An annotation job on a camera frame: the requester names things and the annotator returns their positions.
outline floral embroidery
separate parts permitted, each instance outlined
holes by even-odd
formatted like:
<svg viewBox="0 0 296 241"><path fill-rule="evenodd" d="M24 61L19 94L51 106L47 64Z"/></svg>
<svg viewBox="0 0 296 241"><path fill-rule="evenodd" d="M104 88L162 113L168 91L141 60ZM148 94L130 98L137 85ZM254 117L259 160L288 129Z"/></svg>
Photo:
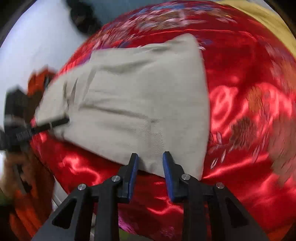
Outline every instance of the floral embroidery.
<svg viewBox="0 0 296 241"><path fill-rule="evenodd" d="M220 132L217 132L216 135L210 133L210 149L208 154L218 149L224 149L221 157L215 157L213 159L211 169L219 163L219 160L220 163L222 163L227 153L235 149L249 150L251 146L254 147L251 160L251 162L254 163L266 146L265 144L269 135L268 124L271 119L269 109L270 92L266 91L264 93L256 86L249 90L246 98L249 103L249 110L253 114L257 114L259 118L256 123L246 116L237 120L237 122L231 126L231 136L229 141L225 144L222 143Z"/></svg>
<svg viewBox="0 0 296 241"><path fill-rule="evenodd" d="M284 49L280 49L277 47L272 47L267 42L260 41L262 45L265 45L265 49L270 57L273 59L286 59L287 61L294 61L294 58L291 56L291 54Z"/></svg>
<svg viewBox="0 0 296 241"><path fill-rule="evenodd" d="M234 148L249 149L256 138L256 125L248 117L243 117L231 127L232 135L229 142Z"/></svg>
<svg viewBox="0 0 296 241"><path fill-rule="evenodd" d="M283 60L280 63L281 72L283 75L283 87L286 92L296 91L296 67L290 61Z"/></svg>
<svg viewBox="0 0 296 241"><path fill-rule="evenodd" d="M268 152L273 161L272 169L279 182L285 183L292 174L296 180L296 120L281 114L273 121Z"/></svg>
<svg viewBox="0 0 296 241"><path fill-rule="evenodd" d="M272 67L270 68L270 72L272 74L272 77L274 79L279 79L281 76L281 68L276 62L271 61L271 63L272 63Z"/></svg>
<svg viewBox="0 0 296 241"><path fill-rule="evenodd" d="M170 4L152 8L148 14L137 15L133 20L136 22L136 28L139 31L163 30L169 28L185 27L189 24L205 23L206 20L191 19L191 16L209 14L217 17L218 21L235 22L228 13L220 8L214 8L212 5L197 5L194 7L185 7L183 4Z"/></svg>
<svg viewBox="0 0 296 241"><path fill-rule="evenodd" d="M249 110L252 112L258 112L262 109L262 91L259 87L252 87L247 94L247 100L249 104Z"/></svg>

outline black tool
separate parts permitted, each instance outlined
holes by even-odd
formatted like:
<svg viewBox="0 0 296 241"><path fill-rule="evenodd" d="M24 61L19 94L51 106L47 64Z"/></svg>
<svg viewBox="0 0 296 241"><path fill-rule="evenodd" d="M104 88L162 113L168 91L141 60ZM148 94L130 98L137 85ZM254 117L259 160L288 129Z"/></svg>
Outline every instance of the black tool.
<svg viewBox="0 0 296 241"><path fill-rule="evenodd" d="M139 157L102 184L80 184L51 214L32 241L89 241L94 202L98 202L95 241L119 241L118 203L129 203L138 171Z"/></svg>
<svg viewBox="0 0 296 241"><path fill-rule="evenodd" d="M205 202L210 215L213 241L269 241L257 222L222 183L210 186L185 174L170 152L163 154L168 196L184 202L182 241L206 241Z"/></svg>
<svg viewBox="0 0 296 241"><path fill-rule="evenodd" d="M94 16L92 6L78 0L67 0L70 17L77 29L87 35L93 35L102 27L101 22Z"/></svg>
<svg viewBox="0 0 296 241"><path fill-rule="evenodd" d="M4 131L0 130L0 150L26 152L30 146L29 141L35 134L69 122L69 118L63 118L41 126L31 127L24 120L24 110L27 104L28 97L20 89L7 91L4 111ZM21 192L23 194L30 192L32 187L20 177L23 173L22 166L14 165L13 170Z"/></svg>

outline dark object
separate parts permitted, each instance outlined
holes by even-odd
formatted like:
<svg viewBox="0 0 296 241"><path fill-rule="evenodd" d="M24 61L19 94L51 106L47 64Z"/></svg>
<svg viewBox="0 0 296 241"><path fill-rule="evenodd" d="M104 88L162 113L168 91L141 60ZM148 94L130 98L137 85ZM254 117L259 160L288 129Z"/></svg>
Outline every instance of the dark object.
<svg viewBox="0 0 296 241"><path fill-rule="evenodd" d="M28 105L24 109L24 120L26 123L30 123L31 120L34 118L35 110L39 106L42 97L43 91L35 91L34 94L29 96Z"/></svg>
<svg viewBox="0 0 296 241"><path fill-rule="evenodd" d="M295 241L296 240L296 223L294 223L285 237L281 241Z"/></svg>
<svg viewBox="0 0 296 241"><path fill-rule="evenodd" d="M46 75L44 78L44 89L46 90L50 82L52 81L54 75Z"/></svg>
<svg viewBox="0 0 296 241"><path fill-rule="evenodd" d="M0 227L1 240L19 241L9 225L9 214L15 210L13 206L0 206Z"/></svg>
<svg viewBox="0 0 296 241"><path fill-rule="evenodd" d="M72 8L70 16L77 29L86 35L93 35L101 28L101 23L93 16L90 5L79 1L68 1Z"/></svg>
<svg viewBox="0 0 296 241"><path fill-rule="evenodd" d="M98 202L94 240L119 241L118 203L129 203L137 175L139 157L102 184L80 184L38 230L32 241L89 241L94 202Z"/></svg>
<svg viewBox="0 0 296 241"><path fill-rule="evenodd" d="M290 0L264 0L273 10L275 10L296 38L296 16L293 2Z"/></svg>
<svg viewBox="0 0 296 241"><path fill-rule="evenodd" d="M133 153L129 164L100 185L77 189L50 216L32 241L88 241L94 202L98 202L94 240L119 241L118 203L129 203L139 157ZM241 203L222 184L199 182L174 163L169 152L163 154L168 194L174 202L184 202L182 241L206 241L207 201L213 241L269 241L266 234Z"/></svg>
<svg viewBox="0 0 296 241"><path fill-rule="evenodd" d="M6 93L4 131L0 130L0 150L8 152L26 151L33 135L69 122L69 118L63 118L41 126L31 127L24 120L24 109L28 103L28 96L20 89ZM32 187L27 182L23 182L20 177L23 173L22 166L15 165L13 170L21 192L24 194L30 192Z"/></svg>
<svg viewBox="0 0 296 241"><path fill-rule="evenodd" d="M201 183L163 154L163 168L170 199L184 202L182 241L206 241L204 201L209 207L213 241L268 241L268 237L237 198L222 183Z"/></svg>
<svg viewBox="0 0 296 241"><path fill-rule="evenodd" d="M0 1L0 47L19 17L35 2L36 0Z"/></svg>

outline orange fabric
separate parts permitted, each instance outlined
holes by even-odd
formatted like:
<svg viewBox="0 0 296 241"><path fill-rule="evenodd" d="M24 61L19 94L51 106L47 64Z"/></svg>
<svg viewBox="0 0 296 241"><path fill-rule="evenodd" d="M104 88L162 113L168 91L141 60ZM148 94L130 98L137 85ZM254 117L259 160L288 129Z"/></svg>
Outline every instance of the orange fabric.
<svg viewBox="0 0 296 241"><path fill-rule="evenodd" d="M55 76L55 72L47 68L41 70L40 73L33 73L28 82L28 96L33 95L36 91L44 91L44 79L47 75Z"/></svg>
<svg viewBox="0 0 296 241"><path fill-rule="evenodd" d="M33 73L28 82L27 95L33 96L40 91L43 93L44 80L48 75L53 77L55 73L48 69L43 69L39 74ZM36 106L38 106L38 103L31 103L25 112L34 113L34 110L30 110L30 108ZM14 198L15 212L9 216L11 229L20 241L31 240L52 211L54 177L34 154L29 155L29 158L34 170L34 181L31 183L32 190L26 195L16 191Z"/></svg>
<svg viewBox="0 0 296 241"><path fill-rule="evenodd" d="M26 195L15 193L15 212L9 217L11 229L20 241L30 240L52 211L54 177L37 158L32 158L31 163L35 172L32 190Z"/></svg>

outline blue gripper pad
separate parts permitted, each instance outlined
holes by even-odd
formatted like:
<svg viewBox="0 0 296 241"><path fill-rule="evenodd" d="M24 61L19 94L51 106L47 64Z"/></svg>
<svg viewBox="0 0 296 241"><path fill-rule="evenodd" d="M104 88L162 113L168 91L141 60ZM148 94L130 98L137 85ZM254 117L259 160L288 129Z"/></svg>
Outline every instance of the blue gripper pad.
<svg viewBox="0 0 296 241"><path fill-rule="evenodd" d="M131 171L131 177L130 177L130 182L128 184L128 200L130 201L132 196L133 196L133 188L135 185L135 181L136 181L136 176L137 176L137 171L139 168L139 156L136 153L133 153L131 155L131 159L130 161L134 161L133 163L133 168Z"/></svg>
<svg viewBox="0 0 296 241"><path fill-rule="evenodd" d="M167 191L168 191L168 197L170 198L171 201L174 200L173 196L173 172L172 168L174 165L174 160L172 155L170 154L169 151L166 151L163 153L163 171L165 173L165 182L167 186Z"/></svg>

